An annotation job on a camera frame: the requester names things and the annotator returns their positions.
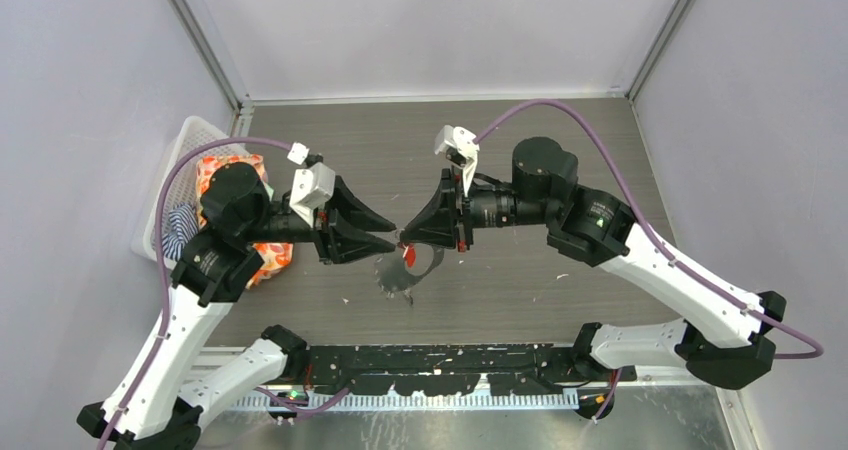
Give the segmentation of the silver perforated keyring plate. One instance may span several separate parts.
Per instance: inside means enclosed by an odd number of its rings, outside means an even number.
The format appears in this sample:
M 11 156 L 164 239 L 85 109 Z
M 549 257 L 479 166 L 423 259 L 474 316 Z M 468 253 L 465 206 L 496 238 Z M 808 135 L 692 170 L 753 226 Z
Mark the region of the silver perforated keyring plate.
M 412 268 L 407 268 L 402 258 L 406 245 L 409 244 L 401 243 L 392 253 L 378 257 L 373 269 L 376 284 L 387 299 L 402 298 L 412 307 L 413 289 L 444 262 L 445 250 L 427 244 L 412 244 L 417 259 Z

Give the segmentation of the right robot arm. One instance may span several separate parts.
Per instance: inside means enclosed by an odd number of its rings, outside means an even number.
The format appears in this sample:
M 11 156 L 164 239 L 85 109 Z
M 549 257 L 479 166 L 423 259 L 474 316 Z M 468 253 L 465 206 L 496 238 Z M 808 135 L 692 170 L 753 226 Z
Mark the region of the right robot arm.
M 502 182 L 467 169 L 448 144 L 450 161 L 428 204 L 405 226 L 406 244 L 466 251 L 478 229 L 542 225 L 559 254 L 638 286 L 677 313 L 667 323 L 617 327 L 584 324 L 571 367 L 596 380 L 627 366 L 682 368 L 713 386 L 739 390 L 768 373 L 776 347 L 768 338 L 786 308 L 776 292 L 751 293 L 711 274 L 637 222 L 614 195 L 581 185 L 577 157 L 547 137 L 520 141 L 512 178 Z

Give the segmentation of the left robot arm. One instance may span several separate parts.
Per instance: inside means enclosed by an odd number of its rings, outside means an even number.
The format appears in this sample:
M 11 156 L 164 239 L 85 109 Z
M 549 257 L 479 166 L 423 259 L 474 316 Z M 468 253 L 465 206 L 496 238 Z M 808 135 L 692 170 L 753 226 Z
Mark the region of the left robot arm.
M 295 187 L 273 200 L 257 170 L 227 163 L 201 197 L 204 226 L 168 270 L 154 329 L 114 393 L 84 406 L 78 425 L 118 449 L 191 449 L 224 410 L 258 386 L 298 382 L 307 343 L 274 325 L 240 355 L 198 381 L 188 373 L 208 338 L 263 265 L 261 243 L 311 243 L 325 264 L 389 253 L 388 219 L 357 199 L 322 163 L 296 173 Z

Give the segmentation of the red key tag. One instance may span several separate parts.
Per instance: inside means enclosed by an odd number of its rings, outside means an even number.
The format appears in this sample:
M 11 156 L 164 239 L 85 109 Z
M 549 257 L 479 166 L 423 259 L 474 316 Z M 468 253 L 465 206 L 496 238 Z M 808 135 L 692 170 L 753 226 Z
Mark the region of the red key tag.
M 404 247 L 402 258 L 407 268 L 412 268 L 415 265 L 417 254 L 412 244 Z

